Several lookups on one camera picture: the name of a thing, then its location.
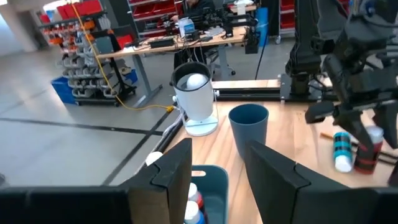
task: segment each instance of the wooden tabletop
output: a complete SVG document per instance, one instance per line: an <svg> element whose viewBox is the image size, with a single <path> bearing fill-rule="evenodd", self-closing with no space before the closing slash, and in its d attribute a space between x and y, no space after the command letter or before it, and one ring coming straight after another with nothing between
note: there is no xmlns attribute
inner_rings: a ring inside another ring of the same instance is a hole
<svg viewBox="0 0 398 224"><path fill-rule="evenodd" d="M234 27L233 29L233 37L230 38L225 38L223 39L222 36L225 34L223 32L220 35L217 35L213 37L213 40L210 40L208 42L200 42L200 43L195 43L195 44L190 44L189 47L204 47L204 46L214 46L214 45L220 45L220 44L233 44L233 43L241 43L243 42L244 35L246 33L245 27ZM170 46L170 47L159 47L152 49L149 45L148 42L157 40L157 39L162 39L164 37L153 37L150 39L147 39L142 47L138 47L135 50L132 47L124 48L118 52L111 53L111 54L100 54L98 55L98 58L118 58L118 57L124 57L128 55L136 55L136 54L147 54L147 53L155 53L155 52L166 52L166 51L171 51L171 50L176 50L175 46ZM178 49L183 48L183 42L178 39L177 36L174 37L174 41L178 44Z"/></svg>
<svg viewBox="0 0 398 224"><path fill-rule="evenodd" d="M233 13L237 13L238 12L238 7L237 6L232 6L230 9L231 9L231 11ZM246 12L251 12L251 11L254 11L256 9L257 9L257 6L255 4L252 4L252 5L249 5L249 6L245 7Z"/></svg>
<svg viewBox="0 0 398 224"><path fill-rule="evenodd" d="M276 87L278 80L259 81L225 81L214 82L214 88ZM229 224L262 223L253 194L251 192L243 160L236 149L234 137L228 120L228 113L235 106L247 102L219 102L218 129L208 136L191 137L184 128L174 138L169 148L183 138L193 139L193 164L215 164L226 169L229 175ZM320 133L334 134L342 131L332 126L333 118L323 123L307 125L304 113L305 104L255 102L269 110L266 145L277 152L349 187L387 186L392 166L378 162L373 175L362 175L357 172L342 174L333 166L333 142L319 138ZM365 111L362 116L364 124L372 124L372 111ZM398 156L386 143L383 151Z"/></svg>

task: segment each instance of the person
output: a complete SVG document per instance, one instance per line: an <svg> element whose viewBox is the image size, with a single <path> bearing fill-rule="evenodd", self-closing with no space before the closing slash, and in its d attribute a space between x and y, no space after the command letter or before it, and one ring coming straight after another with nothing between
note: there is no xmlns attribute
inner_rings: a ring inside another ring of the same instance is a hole
<svg viewBox="0 0 398 224"><path fill-rule="evenodd" d="M183 13L183 15L175 15L171 18L174 22L178 22L179 19L185 17L195 17L200 16L203 12L202 9L208 7L210 9L215 9L213 0L186 0L188 8ZM206 63L205 52L209 47L195 47L189 48L187 50L179 51L174 54L174 69L176 69L181 64L188 62L191 58L193 61Z"/></svg>

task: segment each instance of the white ball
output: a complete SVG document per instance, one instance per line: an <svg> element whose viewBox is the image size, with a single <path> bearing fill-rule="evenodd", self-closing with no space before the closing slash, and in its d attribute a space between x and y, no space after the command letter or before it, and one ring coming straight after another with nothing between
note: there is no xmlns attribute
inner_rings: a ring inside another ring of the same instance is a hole
<svg viewBox="0 0 398 224"><path fill-rule="evenodd" d="M196 88L202 87L207 82L207 77L196 73L191 75L187 81L187 90L194 90Z"/></svg>

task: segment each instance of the yellow cable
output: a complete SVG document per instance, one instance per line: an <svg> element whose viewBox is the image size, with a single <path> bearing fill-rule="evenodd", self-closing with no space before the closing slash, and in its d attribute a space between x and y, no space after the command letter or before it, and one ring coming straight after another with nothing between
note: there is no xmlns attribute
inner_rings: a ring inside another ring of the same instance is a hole
<svg viewBox="0 0 398 224"><path fill-rule="evenodd" d="M102 76L104 76L104 79L105 79L106 84L108 85L108 87L111 89L112 92L114 92L112 86L111 86L110 83L109 83L108 78L106 77L106 74L105 74L105 72L104 72L104 69L102 68L102 64L101 64L101 62L100 62L100 60L99 60L99 58L98 58L98 55L97 55L97 52L96 52L96 50L95 50L95 48L94 48L94 46L93 46L93 43L91 42L90 38L88 37L86 28L84 27L83 21L81 20L80 15L79 15L77 9L76 9L76 7L75 7L74 4L71 4L71 6L72 6L73 10L75 11L75 14L76 14L76 16L77 16L77 18L78 18L78 20L79 20L80 26L81 26L81 28L83 29L83 32L85 33L86 39L87 39L88 43L90 44L91 49L93 49L93 53L94 53L95 59L97 60L99 70L101 70ZM132 108L132 107L126 106L126 105L122 102L122 100L120 100L120 98L119 98L118 95L116 95L115 98L119 101L119 103L120 103L123 107L125 107L126 109L129 109L129 110L146 110L146 109L148 109L148 108L153 108L153 107L164 108L164 109L166 109L166 112L168 112L168 113L170 113L170 112L172 112L172 111L174 110L174 106L172 106L172 105L171 105L171 106L148 105L148 106L145 106L145 107L143 107L143 108Z"/></svg>

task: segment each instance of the table leg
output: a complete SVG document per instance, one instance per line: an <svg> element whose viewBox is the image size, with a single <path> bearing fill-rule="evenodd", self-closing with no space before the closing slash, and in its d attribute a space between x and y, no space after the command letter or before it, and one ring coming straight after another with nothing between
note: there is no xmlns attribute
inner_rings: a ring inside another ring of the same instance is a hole
<svg viewBox="0 0 398 224"><path fill-rule="evenodd" d="M152 90L150 88L149 80L142 64L141 57L139 55L133 55L132 61L134 62L134 66L136 68L138 80L144 85L143 87L145 95L141 97L136 104L134 104L135 108L141 108L145 106L151 99L153 99L153 97L163 88L163 86L159 85Z"/></svg>
<svg viewBox="0 0 398 224"><path fill-rule="evenodd" d="M220 44L218 46L218 57L221 67L221 81L226 81L231 72L228 69L228 62L226 61L225 44Z"/></svg>

